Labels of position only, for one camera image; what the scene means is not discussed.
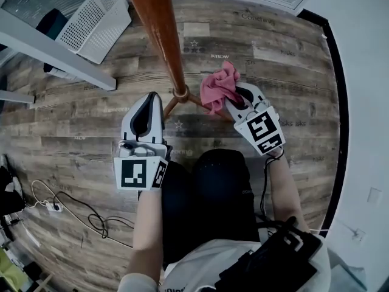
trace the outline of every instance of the wooden pole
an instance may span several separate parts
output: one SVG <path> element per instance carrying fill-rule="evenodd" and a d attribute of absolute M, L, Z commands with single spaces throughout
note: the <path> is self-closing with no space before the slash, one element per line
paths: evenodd
<path fill-rule="evenodd" d="M 167 116 L 169 116 L 170 112 L 173 110 L 173 108 L 177 105 L 178 99 L 177 97 L 173 96 L 173 98 L 170 100 L 168 105 L 164 109 L 164 118 L 166 119 Z"/>
<path fill-rule="evenodd" d="M 171 0 L 131 0 L 151 42 L 164 61 L 173 82 L 174 96 L 186 102 L 189 92 L 182 72 L 181 51 Z"/>

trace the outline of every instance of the pink cloth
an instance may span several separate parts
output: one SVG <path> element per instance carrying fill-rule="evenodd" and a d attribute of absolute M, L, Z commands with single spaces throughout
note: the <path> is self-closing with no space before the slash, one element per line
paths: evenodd
<path fill-rule="evenodd" d="M 223 108 L 225 97 L 237 103 L 243 102 L 242 97 L 235 92 L 235 82 L 239 80 L 240 73 L 229 61 L 224 61 L 222 68 L 201 82 L 201 103 L 212 107 L 209 114 L 214 114 L 215 111 Z"/>

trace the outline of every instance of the white shirt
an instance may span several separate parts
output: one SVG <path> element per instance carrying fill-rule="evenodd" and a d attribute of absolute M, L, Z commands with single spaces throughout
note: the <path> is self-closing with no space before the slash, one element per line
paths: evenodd
<path fill-rule="evenodd" d="M 317 272 L 298 291 L 328 292 L 331 283 L 331 269 L 324 238 L 318 237 L 323 246 L 309 261 Z M 230 268 L 246 252 L 256 251 L 259 242 L 242 242 L 216 239 L 209 241 L 177 263 L 170 264 L 165 272 L 165 282 L 159 291 L 197 292 L 202 288 L 215 288 L 219 274 Z M 143 274 L 127 274 L 119 285 L 118 292 L 156 292 L 155 281 Z"/>

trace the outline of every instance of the wooden floor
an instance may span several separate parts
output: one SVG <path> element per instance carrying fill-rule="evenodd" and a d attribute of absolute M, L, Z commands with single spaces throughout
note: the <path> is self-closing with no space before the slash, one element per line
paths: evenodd
<path fill-rule="evenodd" d="M 202 78 L 226 59 L 243 80 L 261 88 L 280 114 L 286 157 L 305 219 L 311 228 L 319 228 L 339 150 L 336 80 L 321 28 L 281 11 L 231 0 L 174 0 L 174 9 L 186 84 L 199 94 Z M 8 75 L 8 90 L 36 95 L 36 103 L 28 107 L 6 103 L 0 116 L 0 150 L 8 155 L 28 196 L 31 182 L 42 179 L 54 191 L 64 190 L 94 206 L 104 217 L 134 219 L 136 193 L 115 188 L 112 149 L 129 107 L 150 91 L 157 91 L 166 105 L 171 83 L 139 19 L 131 14 L 133 23 L 99 66 L 117 79 L 116 91 L 47 77 L 42 62 L 21 54 L 1 69 Z M 173 160 L 188 169 L 209 149 L 241 151 L 259 211 L 263 159 L 231 123 L 204 114 L 194 104 L 178 105 L 166 121 L 165 138 L 174 147 Z M 38 198 L 50 197 L 38 186 L 36 191 Z M 63 200 L 86 221 L 88 208 Z M 271 212 L 269 194 L 267 209 Z M 14 233 L 36 261 L 54 273 L 57 288 L 117 289 L 130 249 L 101 239 L 67 212 L 53 214 L 37 206 L 21 216 L 41 247 L 21 226 Z M 111 237 L 131 244 L 130 228 L 113 223 L 109 231 Z"/>

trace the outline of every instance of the white basket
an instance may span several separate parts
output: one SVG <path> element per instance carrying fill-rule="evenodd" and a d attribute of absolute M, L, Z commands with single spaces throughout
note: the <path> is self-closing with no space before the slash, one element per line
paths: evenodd
<path fill-rule="evenodd" d="M 130 22 L 126 0 L 85 0 L 55 40 L 100 64 Z"/>

